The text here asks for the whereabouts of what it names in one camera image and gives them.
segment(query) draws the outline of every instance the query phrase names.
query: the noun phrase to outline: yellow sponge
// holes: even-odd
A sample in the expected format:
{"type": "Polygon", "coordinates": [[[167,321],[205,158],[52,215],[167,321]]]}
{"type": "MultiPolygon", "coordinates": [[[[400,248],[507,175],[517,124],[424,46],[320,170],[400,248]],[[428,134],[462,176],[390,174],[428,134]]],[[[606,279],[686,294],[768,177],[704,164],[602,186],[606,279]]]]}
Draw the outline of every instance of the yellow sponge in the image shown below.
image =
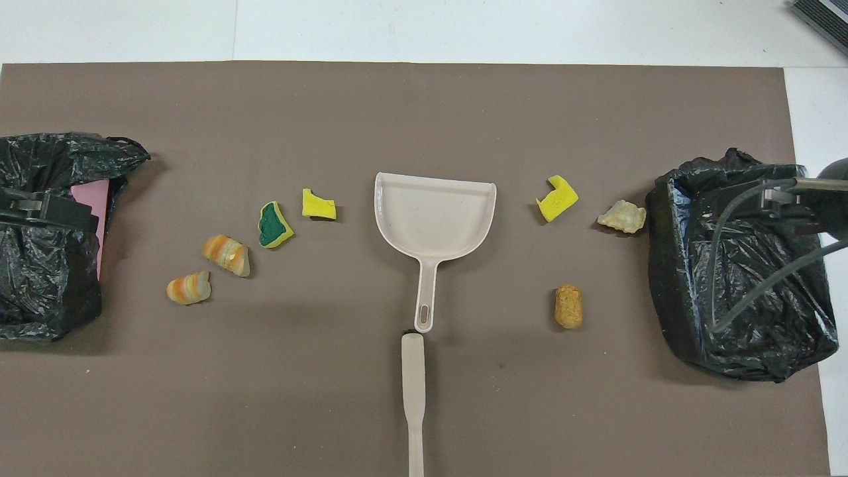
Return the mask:
{"type": "Polygon", "coordinates": [[[548,182],[554,186],[554,190],[550,191],[543,200],[536,199],[536,204],[544,219],[550,222],[577,202],[577,193],[561,176],[550,177],[548,182]]]}
{"type": "Polygon", "coordinates": [[[336,220],[336,201],[325,200],[312,193],[312,189],[304,189],[304,217],[323,217],[336,220]]]}

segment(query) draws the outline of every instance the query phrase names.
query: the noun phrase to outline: white table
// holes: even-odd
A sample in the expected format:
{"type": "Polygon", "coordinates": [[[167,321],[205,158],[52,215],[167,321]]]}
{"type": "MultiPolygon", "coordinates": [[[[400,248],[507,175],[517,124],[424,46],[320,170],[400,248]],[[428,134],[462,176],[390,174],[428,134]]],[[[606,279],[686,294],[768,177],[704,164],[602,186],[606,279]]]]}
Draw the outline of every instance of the white table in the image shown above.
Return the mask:
{"type": "MultiPolygon", "coordinates": [[[[782,0],[3,0],[0,63],[300,59],[782,67],[795,157],[814,176],[848,156],[848,57],[787,5],[782,0]]],[[[848,253],[826,262],[836,317],[843,321],[848,319],[848,253]]],[[[848,351],[822,362],[819,370],[831,473],[848,474],[848,351]]]]}

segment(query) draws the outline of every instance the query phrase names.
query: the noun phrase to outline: yellow and green sponge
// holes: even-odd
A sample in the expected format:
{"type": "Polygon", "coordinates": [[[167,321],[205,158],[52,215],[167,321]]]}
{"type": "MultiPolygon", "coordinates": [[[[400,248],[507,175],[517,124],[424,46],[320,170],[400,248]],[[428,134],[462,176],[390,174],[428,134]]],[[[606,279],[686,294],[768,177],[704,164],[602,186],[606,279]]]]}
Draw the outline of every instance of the yellow and green sponge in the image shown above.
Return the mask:
{"type": "Polygon", "coordinates": [[[262,206],[259,213],[259,244],[267,249],[279,246],[291,236],[294,231],[280,212],[280,204],[276,200],[262,206]]]}

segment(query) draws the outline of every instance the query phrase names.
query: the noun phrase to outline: dustpan handle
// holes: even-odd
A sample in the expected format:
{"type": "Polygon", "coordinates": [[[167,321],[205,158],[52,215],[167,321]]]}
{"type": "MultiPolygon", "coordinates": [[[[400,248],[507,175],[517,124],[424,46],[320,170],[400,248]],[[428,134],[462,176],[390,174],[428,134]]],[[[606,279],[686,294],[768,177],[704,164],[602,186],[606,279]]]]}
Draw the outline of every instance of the dustpan handle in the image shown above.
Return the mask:
{"type": "Polygon", "coordinates": [[[437,261],[419,261],[418,300],[416,301],[416,331],[426,333],[432,329],[433,305],[436,301],[437,261]]]}

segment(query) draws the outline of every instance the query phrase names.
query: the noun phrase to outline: black clamp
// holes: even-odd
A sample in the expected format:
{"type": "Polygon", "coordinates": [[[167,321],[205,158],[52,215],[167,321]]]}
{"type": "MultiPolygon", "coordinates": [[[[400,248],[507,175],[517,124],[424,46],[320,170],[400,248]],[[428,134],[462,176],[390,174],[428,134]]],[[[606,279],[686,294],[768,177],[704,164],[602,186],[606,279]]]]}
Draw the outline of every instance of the black clamp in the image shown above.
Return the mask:
{"type": "Polygon", "coordinates": [[[46,192],[0,188],[0,223],[73,228],[95,233],[98,217],[90,205],[46,192]]]}

